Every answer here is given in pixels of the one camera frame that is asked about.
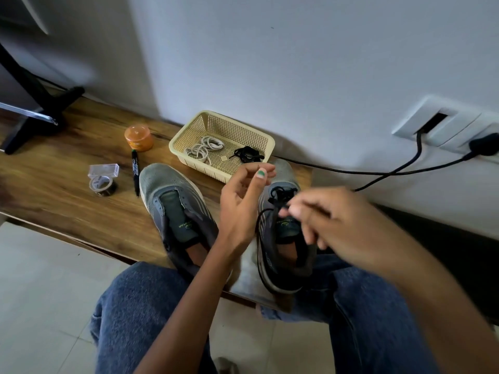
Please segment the hand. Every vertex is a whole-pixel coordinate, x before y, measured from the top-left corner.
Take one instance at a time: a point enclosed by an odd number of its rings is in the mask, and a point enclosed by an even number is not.
[[[409,234],[346,188],[314,188],[298,193],[279,216],[302,223],[307,244],[330,246],[343,260],[395,282],[429,254]]]
[[[258,199],[264,187],[275,177],[275,165],[247,163],[239,167],[224,186],[220,197],[220,232],[222,241],[235,259],[247,248],[254,236],[258,216]]]

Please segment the basket rim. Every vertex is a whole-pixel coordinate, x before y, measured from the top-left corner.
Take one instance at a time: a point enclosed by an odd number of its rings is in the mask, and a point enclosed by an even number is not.
[[[178,157],[183,157],[186,160],[190,160],[190,161],[193,161],[193,162],[196,161],[197,162],[196,165],[199,165],[200,167],[202,167],[204,169],[209,169],[211,171],[214,171],[214,172],[220,174],[222,177],[225,177],[227,180],[232,177],[232,175],[229,175],[228,173],[225,173],[224,171],[222,171],[220,169],[214,168],[211,165],[205,164],[205,163],[203,163],[203,162],[201,162],[199,160],[196,160],[195,158],[192,158],[192,157],[190,157],[188,155],[185,155],[184,152],[180,152],[179,150],[177,150],[177,149],[174,148],[175,143],[177,143],[178,139],[180,138],[180,136],[182,136],[182,134],[184,133],[184,131],[186,129],[188,129],[189,126],[191,125],[191,123],[194,122],[203,113],[209,113],[209,114],[215,115],[217,117],[220,117],[222,119],[226,119],[226,120],[228,120],[228,121],[230,121],[232,123],[235,123],[237,125],[242,125],[245,129],[253,131],[255,133],[258,133],[259,135],[262,135],[262,136],[266,137],[268,139],[267,147],[271,150],[271,153],[270,153],[270,155],[268,157],[265,157],[262,160],[262,163],[267,163],[268,162],[268,160],[270,159],[270,157],[272,155],[272,152],[273,152],[273,150],[275,148],[275,139],[271,135],[269,135],[269,134],[267,134],[265,132],[262,132],[260,130],[257,130],[255,128],[251,127],[251,126],[248,126],[248,125],[246,125],[246,124],[244,124],[242,122],[236,121],[235,119],[227,117],[227,116],[225,116],[223,114],[220,114],[218,112],[214,112],[214,111],[211,111],[211,110],[202,110],[202,111],[198,112],[189,122],[187,122],[185,125],[182,126],[182,128],[175,134],[175,136],[170,140],[170,143],[168,144],[168,148],[170,149],[171,153],[173,153],[174,155],[176,155]]]

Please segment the yellow basket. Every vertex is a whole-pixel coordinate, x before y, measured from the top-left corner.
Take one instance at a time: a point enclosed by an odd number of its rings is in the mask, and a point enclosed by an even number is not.
[[[199,140],[206,135],[220,139],[225,144],[221,150],[209,151],[212,165],[205,164],[184,153],[185,148],[199,143]],[[270,135],[234,119],[204,110],[182,127],[170,141],[169,147],[170,151],[177,155],[185,165],[227,183],[241,165],[239,157],[230,157],[234,155],[234,150],[247,145],[259,150],[260,154],[265,156],[262,161],[266,163],[275,147],[275,140]]]

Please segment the wall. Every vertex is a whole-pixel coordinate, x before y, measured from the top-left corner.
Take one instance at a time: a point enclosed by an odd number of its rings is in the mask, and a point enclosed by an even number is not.
[[[22,66],[66,87],[82,85],[94,98],[158,116],[127,0],[29,1],[49,35],[0,30],[0,41]]]
[[[276,152],[389,171],[415,153],[391,130],[434,93],[499,111],[499,0],[130,0],[160,114],[210,109],[263,128]],[[414,168],[453,153],[426,147]],[[316,173],[355,187],[367,176]],[[499,167],[388,179],[371,199],[499,238]]]

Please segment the power outlet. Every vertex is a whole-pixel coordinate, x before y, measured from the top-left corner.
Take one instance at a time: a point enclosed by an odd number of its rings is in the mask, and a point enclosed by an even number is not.
[[[428,96],[392,133],[414,140],[418,131],[426,132],[423,141],[428,145],[466,154],[469,152],[469,141],[499,132],[499,114],[446,98]],[[480,158],[499,163],[499,155]]]

